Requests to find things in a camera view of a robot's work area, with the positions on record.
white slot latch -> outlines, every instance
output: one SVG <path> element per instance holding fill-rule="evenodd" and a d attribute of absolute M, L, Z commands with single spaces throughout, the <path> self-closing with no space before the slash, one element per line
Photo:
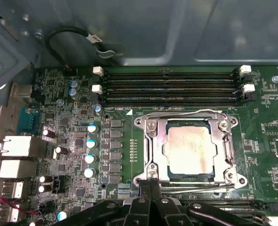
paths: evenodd
<path fill-rule="evenodd" d="M 242 89 L 243 93 L 251 93 L 255 91 L 255 86 L 253 84 L 245 84 Z"/>
<path fill-rule="evenodd" d="M 93 74 L 98 74 L 99 76 L 103 76 L 103 69 L 102 67 L 93 67 Z"/>
<path fill-rule="evenodd" d="M 102 94 L 102 87 L 101 85 L 92 85 L 92 92 Z"/>
<path fill-rule="evenodd" d="M 251 72 L 251 66 L 250 65 L 243 65 L 239 68 L 239 74 L 247 74 Z"/>

green circuit board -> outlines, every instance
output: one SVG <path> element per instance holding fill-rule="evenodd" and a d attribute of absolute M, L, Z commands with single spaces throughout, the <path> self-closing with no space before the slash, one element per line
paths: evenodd
<path fill-rule="evenodd" d="M 110 73 L 153 73 L 159 70 L 172 72 L 231 72 L 233 67 L 125 67 L 107 68 Z M 195 111 L 203 107 L 111 107 L 104 108 L 101 115 L 94 113 L 95 102 L 90 97 L 92 68 L 80 68 L 73 76 L 64 75 L 62 69 L 40 69 L 37 78 L 43 81 L 42 92 L 46 95 L 45 106 L 40 109 L 37 135 L 43 128 L 52 128 L 57 138 L 48 144 L 46 158 L 40 161 L 37 176 L 66 175 L 66 192 L 63 194 L 36 194 L 38 183 L 34 183 L 31 205 L 54 200 L 56 211 L 69 210 L 77 213 L 104 199 L 122 200 L 138 195 L 138 188 L 132 178 L 143 171 L 143 132 L 133 125 L 135 118 L 159 111 Z M 278 203 L 278 83 L 272 81 L 278 76 L 278 67 L 252 67 L 256 101 L 238 107 L 211 107 L 214 110 L 235 116 L 239 125 L 232 130 L 238 173 L 248 179 L 248 185 L 230 193 L 179 194 L 179 199 L 260 199 Z M 80 85 L 79 97 L 74 100 L 68 96 L 69 82 Z M 56 101 L 63 99 L 63 106 Z M 121 126 L 111 128 L 111 121 L 118 120 Z M 88 134 L 87 126 L 94 123 L 99 130 Z M 115 141 L 122 143 L 116 150 L 122 154 L 121 160 L 111 163 L 121 165 L 119 172 L 110 172 L 117 180 L 114 183 L 102 182 L 103 144 L 109 141 L 110 131 L 120 131 L 122 137 Z M 98 143 L 95 149 L 88 149 L 86 141 L 94 139 Z M 52 158 L 56 145 L 67 147 L 68 155 Z M 98 161 L 88 165 L 84 157 L 87 153 L 97 156 Z M 96 176 L 87 179 L 84 171 L 94 168 Z M 278 209 L 268 215 L 278 216 Z"/>

motherboard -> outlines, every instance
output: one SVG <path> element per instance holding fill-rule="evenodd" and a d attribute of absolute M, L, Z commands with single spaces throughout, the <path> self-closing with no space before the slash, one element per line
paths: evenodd
<path fill-rule="evenodd" d="M 236 81 L 234 67 L 97 71 L 37 71 L 44 106 L 22 110 L 18 128 L 48 142 L 32 209 L 52 201 L 72 215 L 138 196 L 141 179 L 157 178 L 164 195 L 184 203 L 207 201 L 258 222 L 278 216 L 278 67 L 252 67 Z M 49 175 L 62 178 L 61 192 L 41 188 Z"/>

white triangle marking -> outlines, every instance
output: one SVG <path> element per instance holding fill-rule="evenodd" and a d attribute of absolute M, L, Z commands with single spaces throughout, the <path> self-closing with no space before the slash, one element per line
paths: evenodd
<path fill-rule="evenodd" d="M 133 109 L 126 113 L 126 115 L 133 115 Z"/>

cable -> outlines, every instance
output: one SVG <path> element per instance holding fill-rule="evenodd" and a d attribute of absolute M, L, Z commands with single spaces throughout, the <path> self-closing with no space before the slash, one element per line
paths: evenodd
<path fill-rule="evenodd" d="M 78 27 L 72 27 L 72 26 L 60 26 L 58 28 L 56 28 L 55 30 L 52 30 L 50 33 L 48 33 L 45 36 L 44 42 L 45 42 L 45 46 L 47 48 L 47 50 L 49 51 L 49 53 L 57 60 L 60 62 L 60 64 L 64 65 L 65 68 L 67 70 L 71 70 L 71 67 L 63 60 L 63 58 L 51 47 L 50 45 L 50 39 L 59 33 L 63 33 L 63 32 L 73 32 L 76 34 L 80 34 L 83 37 L 87 38 L 89 33 L 81 28 Z M 102 51 L 102 52 L 106 52 L 106 49 L 104 48 L 104 46 L 100 43 L 100 42 L 96 42 L 92 44 L 94 47 L 96 47 L 97 50 Z"/>
<path fill-rule="evenodd" d="M 17 209 L 20 213 L 27 213 L 27 214 L 32 214 L 32 215 L 38 215 L 39 214 L 38 212 L 31 211 L 31 210 L 22 210 L 21 208 L 17 207 L 15 204 L 6 201 L 1 196 L 0 196 L 0 201 L 5 205 L 10 206 L 11 208 Z"/>

